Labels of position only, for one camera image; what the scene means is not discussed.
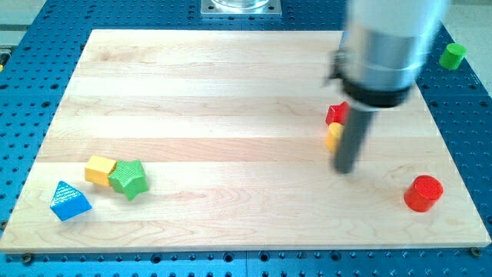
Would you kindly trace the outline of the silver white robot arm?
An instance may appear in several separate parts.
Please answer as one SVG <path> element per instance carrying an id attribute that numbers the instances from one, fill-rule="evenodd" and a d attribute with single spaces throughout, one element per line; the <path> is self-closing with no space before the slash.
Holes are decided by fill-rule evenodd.
<path id="1" fill-rule="evenodd" d="M 448 0 L 350 0 L 332 78 L 365 112 L 405 101 L 421 72 Z"/>

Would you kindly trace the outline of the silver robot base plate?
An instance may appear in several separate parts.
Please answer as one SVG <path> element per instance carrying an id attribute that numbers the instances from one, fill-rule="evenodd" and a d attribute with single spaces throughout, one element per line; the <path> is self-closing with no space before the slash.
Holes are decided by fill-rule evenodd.
<path id="1" fill-rule="evenodd" d="M 201 15 L 281 15 L 280 0 L 201 0 Z"/>

